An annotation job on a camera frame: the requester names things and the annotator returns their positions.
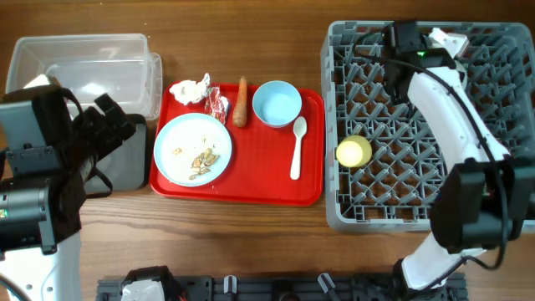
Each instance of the wooden surface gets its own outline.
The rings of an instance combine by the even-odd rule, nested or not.
[[[0,90],[23,36],[143,33],[163,59],[164,86],[209,72],[216,82],[245,75],[254,84],[281,79],[320,91],[319,50],[333,21],[508,21],[534,30],[534,11],[531,0],[7,0],[0,4]],[[390,271],[425,236],[336,232],[325,220],[324,196],[308,208],[286,208],[171,200],[146,187],[88,201],[81,217],[85,300],[94,300],[98,279],[154,265],[168,265],[175,275],[212,276]],[[533,299],[534,248],[535,236],[523,235],[509,245],[501,270],[469,264],[470,298]]]

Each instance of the blue bowl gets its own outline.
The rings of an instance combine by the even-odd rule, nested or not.
[[[254,114],[273,128],[289,125],[299,115],[302,105],[299,91],[280,80],[261,85],[252,97]]]

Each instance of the white tissue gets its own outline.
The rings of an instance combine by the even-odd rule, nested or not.
[[[194,80],[182,80],[178,84],[173,84],[169,92],[175,96],[175,99],[183,105],[189,103],[196,104],[208,96],[208,87],[210,86],[210,75],[204,74],[204,79],[196,83]]]

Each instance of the red tray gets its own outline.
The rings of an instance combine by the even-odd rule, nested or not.
[[[263,124],[252,111],[252,96],[258,86],[247,87],[247,124],[238,129],[232,124],[232,109],[237,99],[237,84],[221,84],[222,95],[231,103],[226,128],[232,139],[232,158],[226,170],[214,181],[199,187],[170,183],[158,171],[154,160],[150,167],[150,185],[162,196],[227,202],[252,202],[290,206],[308,206],[316,202],[324,184],[324,101],[311,89],[299,89],[303,99],[300,116],[307,120],[303,137],[301,177],[290,179],[295,146],[293,123],[282,129]],[[204,111],[201,105],[184,106],[166,89],[156,134],[167,122],[187,113]]]

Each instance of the carrot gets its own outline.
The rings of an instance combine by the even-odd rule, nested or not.
[[[236,106],[232,112],[232,123],[239,128],[247,123],[247,80],[245,76],[240,79]]]

